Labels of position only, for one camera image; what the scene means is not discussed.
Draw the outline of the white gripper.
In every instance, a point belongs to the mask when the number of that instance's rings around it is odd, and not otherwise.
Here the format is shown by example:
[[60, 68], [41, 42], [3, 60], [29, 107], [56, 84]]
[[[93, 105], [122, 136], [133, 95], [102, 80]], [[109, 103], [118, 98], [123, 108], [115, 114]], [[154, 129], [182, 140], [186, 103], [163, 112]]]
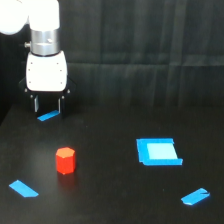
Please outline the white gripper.
[[[68, 77], [65, 54], [60, 51], [57, 55], [41, 57], [28, 54], [26, 75], [19, 82], [19, 88], [31, 96], [31, 107], [35, 115], [39, 111], [39, 97], [32, 95], [38, 92], [57, 92], [69, 94], [75, 91], [75, 82]], [[58, 99], [58, 111], [61, 118], [65, 115], [65, 97]]]

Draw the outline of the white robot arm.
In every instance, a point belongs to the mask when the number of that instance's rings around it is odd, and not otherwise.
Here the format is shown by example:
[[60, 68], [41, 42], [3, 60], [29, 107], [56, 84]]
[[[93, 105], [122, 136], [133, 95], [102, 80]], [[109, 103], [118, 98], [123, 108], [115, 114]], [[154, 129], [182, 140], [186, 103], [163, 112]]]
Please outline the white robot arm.
[[58, 109], [38, 116], [45, 121], [64, 112], [65, 97], [76, 87], [68, 77], [67, 62], [60, 48], [60, 12], [58, 0], [0, 0], [0, 33], [14, 35], [28, 24], [31, 40], [26, 75], [20, 88], [32, 100], [35, 114], [39, 112], [39, 94], [58, 93]]

